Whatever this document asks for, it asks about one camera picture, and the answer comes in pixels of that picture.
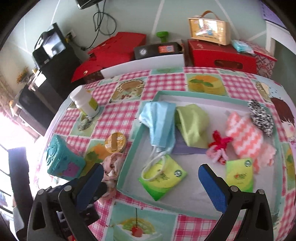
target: purple card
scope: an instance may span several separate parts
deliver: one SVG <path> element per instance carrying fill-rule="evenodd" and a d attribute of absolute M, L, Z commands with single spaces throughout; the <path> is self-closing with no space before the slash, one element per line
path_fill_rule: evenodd
<path fill-rule="evenodd" d="M 261 13 L 262 13 L 263 19 L 287 29 L 283 24 L 283 22 L 279 19 L 279 17 L 262 2 L 261 2 Z"/>
<path fill-rule="evenodd" d="M 187 146 L 181 132 L 175 127 L 176 144 L 172 154 L 205 154 L 207 149 Z"/>

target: pink toy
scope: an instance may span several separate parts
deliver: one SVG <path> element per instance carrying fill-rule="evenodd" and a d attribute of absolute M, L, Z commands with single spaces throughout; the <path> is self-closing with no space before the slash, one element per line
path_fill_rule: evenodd
<path fill-rule="evenodd" d="M 220 132 L 215 130 L 213 133 L 213 139 L 214 142 L 209 144 L 209 149 L 206 151 L 206 155 L 210 157 L 214 163 L 220 162 L 222 165 L 225 165 L 226 161 L 229 160 L 225 153 L 226 147 L 227 144 L 233 140 L 233 138 L 222 138 Z"/>
<path fill-rule="evenodd" d="M 99 198 L 99 202 L 104 204 L 105 201 L 116 195 L 116 183 L 124 162 L 124 156 L 120 152 L 107 156 L 101 163 L 104 168 L 104 177 L 102 182 L 107 184 L 107 192 Z"/>
<path fill-rule="evenodd" d="M 272 166 L 275 148 L 264 142 L 263 132 L 258 129 L 250 117 L 240 117 L 232 112 L 227 120 L 226 135 L 233 138 L 233 148 L 239 158 L 252 158 L 255 173 L 261 167 Z"/>

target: wall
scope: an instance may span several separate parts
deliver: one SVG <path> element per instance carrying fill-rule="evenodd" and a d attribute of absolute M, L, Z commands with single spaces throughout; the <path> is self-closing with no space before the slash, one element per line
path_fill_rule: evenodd
<path fill-rule="evenodd" d="M 107 0 L 105 11 L 118 23 L 117 31 L 145 33 L 156 42 L 155 32 L 169 31 L 171 40 L 190 38 L 188 18 L 212 10 L 221 20 L 230 22 L 233 39 L 253 40 L 265 46 L 266 25 L 260 15 L 258 0 Z M 41 0 L 17 24 L 0 52 L 0 71 L 15 93 L 22 89 L 16 77 L 24 66 L 34 67 L 31 57 L 34 45 L 51 23 L 57 22 L 64 34 L 71 29 L 75 41 L 90 45 L 96 35 L 92 16 L 96 7 L 79 10 L 75 0 Z M 106 20 L 103 21 L 106 32 Z M 106 40 L 99 34 L 94 46 Z M 82 60 L 87 53 L 74 47 Z"/>
<path fill-rule="evenodd" d="M 280 83 L 293 103 L 296 105 L 295 80 L 296 80 L 296 55 L 282 45 L 276 42 L 274 57 L 278 60 L 275 64 L 271 79 Z"/>

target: brown leather handle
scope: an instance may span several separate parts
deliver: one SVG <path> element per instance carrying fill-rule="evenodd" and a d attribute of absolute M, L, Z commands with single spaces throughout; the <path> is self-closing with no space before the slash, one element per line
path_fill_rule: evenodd
<path fill-rule="evenodd" d="M 207 15 L 208 13 L 212 13 L 212 14 L 214 14 L 212 11 L 207 10 L 207 11 L 204 11 L 204 13 L 203 13 L 202 15 L 199 16 L 199 18 L 203 18 L 203 17 L 204 17 L 205 15 Z"/>

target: screw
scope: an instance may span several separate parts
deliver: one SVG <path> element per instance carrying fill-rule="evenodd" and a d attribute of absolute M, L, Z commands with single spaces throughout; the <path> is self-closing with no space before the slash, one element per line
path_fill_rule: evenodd
<path fill-rule="evenodd" d="M 231 186 L 230 190 L 233 191 L 233 192 L 237 192 L 239 189 L 238 189 L 237 186 Z"/>
<path fill-rule="evenodd" d="M 72 190 L 72 187 L 71 187 L 70 185 L 65 186 L 65 187 L 64 187 L 64 190 L 65 190 L 66 192 L 69 192 L 69 191 Z"/>
<path fill-rule="evenodd" d="M 41 195 L 41 194 L 43 194 L 43 193 L 44 193 L 44 189 L 40 189 L 40 190 L 37 192 L 38 195 Z"/>
<path fill-rule="evenodd" d="M 264 193 L 265 193 L 265 191 L 264 191 L 263 189 L 258 189 L 258 192 L 259 192 L 260 194 L 264 194 Z"/>

